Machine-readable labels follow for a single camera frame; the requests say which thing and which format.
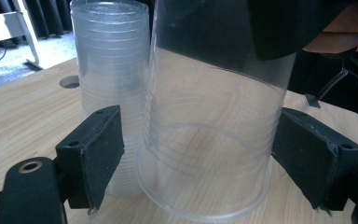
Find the floor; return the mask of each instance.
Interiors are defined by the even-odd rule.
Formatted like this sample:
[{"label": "floor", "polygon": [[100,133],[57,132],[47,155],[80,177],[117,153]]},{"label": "floor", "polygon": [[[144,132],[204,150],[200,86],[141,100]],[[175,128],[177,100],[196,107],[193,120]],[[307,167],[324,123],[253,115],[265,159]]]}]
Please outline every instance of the floor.
[{"label": "floor", "polygon": [[[58,64],[75,58],[76,46],[73,33],[62,36],[52,36],[47,39],[40,39],[40,56],[48,60],[48,63]],[[31,75],[39,71],[38,68],[27,63],[32,59],[31,50],[28,45],[20,45],[16,48],[0,48],[0,85],[16,79]]]}]

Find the stacked plastic cups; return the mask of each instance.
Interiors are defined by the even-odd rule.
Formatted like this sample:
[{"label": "stacked plastic cups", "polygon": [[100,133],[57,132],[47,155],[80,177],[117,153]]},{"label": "stacked plastic cups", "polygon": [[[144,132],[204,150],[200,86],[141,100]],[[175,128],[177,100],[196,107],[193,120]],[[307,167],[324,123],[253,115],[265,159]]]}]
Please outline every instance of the stacked plastic cups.
[{"label": "stacked plastic cups", "polygon": [[125,154],[107,188],[119,196],[142,192],[134,154],[142,143],[149,58],[147,5],[131,0],[73,0],[71,16],[82,94],[82,119],[120,105]]}]

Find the hole in table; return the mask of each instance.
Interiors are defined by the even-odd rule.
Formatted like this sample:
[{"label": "hole in table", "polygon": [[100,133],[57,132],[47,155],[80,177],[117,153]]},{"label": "hole in table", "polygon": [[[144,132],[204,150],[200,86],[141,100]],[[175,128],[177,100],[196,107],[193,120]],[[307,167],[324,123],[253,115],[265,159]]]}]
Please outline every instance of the hole in table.
[{"label": "hole in table", "polygon": [[79,86],[78,76],[69,76],[61,79],[60,86],[66,89],[74,89]]}]

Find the black curtain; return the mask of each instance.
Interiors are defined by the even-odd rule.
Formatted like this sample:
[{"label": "black curtain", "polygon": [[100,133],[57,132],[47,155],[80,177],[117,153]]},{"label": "black curtain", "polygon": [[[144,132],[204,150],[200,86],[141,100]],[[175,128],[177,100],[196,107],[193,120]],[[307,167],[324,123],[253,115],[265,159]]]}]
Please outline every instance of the black curtain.
[{"label": "black curtain", "polygon": [[64,31],[72,31],[67,0],[25,0],[24,2],[37,37],[47,38],[51,35],[63,35]]}]

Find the screw hole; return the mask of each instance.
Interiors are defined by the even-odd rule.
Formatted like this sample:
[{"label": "screw hole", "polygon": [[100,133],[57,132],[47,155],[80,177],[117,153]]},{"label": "screw hole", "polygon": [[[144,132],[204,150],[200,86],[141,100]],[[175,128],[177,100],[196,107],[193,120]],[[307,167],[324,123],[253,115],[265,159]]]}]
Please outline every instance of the screw hole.
[{"label": "screw hole", "polygon": [[78,76],[70,76],[61,79],[60,86],[66,89],[74,89],[79,87],[79,77]]},{"label": "screw hole", "polygon": [[77,145],[79,145],[79,142],[78,142],[78,141],[73,141],[73,142],[70,142],[70,143],[68,144],[69,147],[75,147],[75,146],[77,146]]},{"label": "screw hole", "polygon": [[35,170],[38,170],[42,166],[42,164],[43,163],[41,161],[29,161],[20,167],[19,173],[21,174],[31,173]]},{"label": "screw hole", "polygon": [[341,146],[346,149],[353,149],[353,146],[351,146],[349,144],[341,144]]}]

